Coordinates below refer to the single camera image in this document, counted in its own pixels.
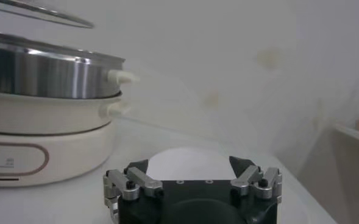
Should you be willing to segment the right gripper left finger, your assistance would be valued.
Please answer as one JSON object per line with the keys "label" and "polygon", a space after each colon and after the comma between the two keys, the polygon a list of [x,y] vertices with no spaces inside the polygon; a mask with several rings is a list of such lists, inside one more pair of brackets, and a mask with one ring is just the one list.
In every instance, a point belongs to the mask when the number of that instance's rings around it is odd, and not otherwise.
{"label": "right gripper left finger", "polygon": [[103,176],[104,197],[112,200],[121,197],[125,201],[140,198],[141,193],[147,197],[162,198],[163,182],[146,174],[148,160],[130,163],[123,171],[108,170]]}

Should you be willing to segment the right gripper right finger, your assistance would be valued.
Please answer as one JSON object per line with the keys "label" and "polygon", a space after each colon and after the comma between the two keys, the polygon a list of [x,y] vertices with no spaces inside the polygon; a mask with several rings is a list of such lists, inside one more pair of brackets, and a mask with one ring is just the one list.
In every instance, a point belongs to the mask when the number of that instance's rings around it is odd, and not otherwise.
{"label": "right gripper right finger", "polygon": [[236,176],[230,185],[243,197],[250,192],[260,200],[282,199],[282,173],[276,167],[262,171],[249,159],[229,156],[229,163]]}

